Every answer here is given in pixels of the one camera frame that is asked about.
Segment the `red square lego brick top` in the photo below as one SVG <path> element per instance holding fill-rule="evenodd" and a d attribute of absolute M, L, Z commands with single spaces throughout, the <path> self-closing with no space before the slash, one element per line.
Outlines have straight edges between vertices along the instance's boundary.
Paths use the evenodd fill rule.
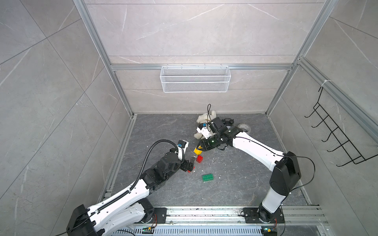
<path fill-rule="evenodd" d="M 201 155 L 198 155 L 197 158 L 196 158 L 196 161 L 198 163 L 201 163 L 203 161 L 203 157 Z"/>

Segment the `yellow square lego brick bottom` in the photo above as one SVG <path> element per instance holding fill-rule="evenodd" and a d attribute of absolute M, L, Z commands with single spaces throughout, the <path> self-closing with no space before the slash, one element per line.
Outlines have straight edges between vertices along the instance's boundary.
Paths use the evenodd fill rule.
<path fill-rule="evenodd" d="M 194 153 L 196 155 L 201 155 L 202 154 L 202 148 L 201 147 L 196 147 L 195 150 L 194 150 Z"/>

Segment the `dark green long lego brick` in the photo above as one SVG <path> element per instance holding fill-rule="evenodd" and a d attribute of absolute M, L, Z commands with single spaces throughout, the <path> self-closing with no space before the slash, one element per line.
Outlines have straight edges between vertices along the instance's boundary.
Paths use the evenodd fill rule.
<path fill-rule="evenodd" d="M 214 180 L 214 176 L 213 174 L 205 174 L 205 175 L 202 175 L 202 181 L 205 183 L 205 182 L 209 182 L 209 181 L 213 181 Z"/>

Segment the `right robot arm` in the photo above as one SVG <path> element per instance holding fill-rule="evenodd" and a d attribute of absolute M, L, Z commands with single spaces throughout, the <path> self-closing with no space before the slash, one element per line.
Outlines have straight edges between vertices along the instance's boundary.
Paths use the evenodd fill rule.
<path fill-rule="evenodd" d="M 209 131 L 206 127 L 198 127 L 196 130 L 203 136 L 197 150 L 208 151 L 227 144 L 250 155 L 272 172 L 270 188 L 258 208 L 260 221 L 271 222 L 282 202 L 301 179 L 297 156 L 292 152 L 275 150 L 236 126 L 224 126 L 220 131 Z"/>

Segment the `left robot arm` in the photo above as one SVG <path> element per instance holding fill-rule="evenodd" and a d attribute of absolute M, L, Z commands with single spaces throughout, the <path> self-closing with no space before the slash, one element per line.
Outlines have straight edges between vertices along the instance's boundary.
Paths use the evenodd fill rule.
<path fill-rule="evenodd" d="M 185 159 L 175 152 L 166 153 L 145 170 L 137 183 L 90 207 L 78 206 L 72 213 L 66 232 L 69 236 L 109 236 L 134 223 L 148 223 L 154 207 L 147 197 L 163 187 L 177 171 L 191 172 L 196 157 Z"/>

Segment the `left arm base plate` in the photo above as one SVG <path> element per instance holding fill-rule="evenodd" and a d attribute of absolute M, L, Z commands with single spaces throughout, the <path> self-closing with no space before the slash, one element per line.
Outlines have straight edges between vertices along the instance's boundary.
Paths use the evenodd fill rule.
<path fill-rule="evenodd" d="M 134 224 L 165 224 L 167 218 L 167 208 L 166 207 L 156 207 L 154 211 L 149 211 Z"/>

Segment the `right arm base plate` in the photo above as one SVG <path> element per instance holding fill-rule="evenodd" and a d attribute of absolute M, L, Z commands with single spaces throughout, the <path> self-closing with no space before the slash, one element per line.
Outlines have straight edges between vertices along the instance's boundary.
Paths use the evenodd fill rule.
<path fill-rule="evenodd" d="M 258 207 L 245 207 L 241 212 L 246 223 L 285 223 L 283 211 L 278 208 L 274 213 L 270 213 Z"/>

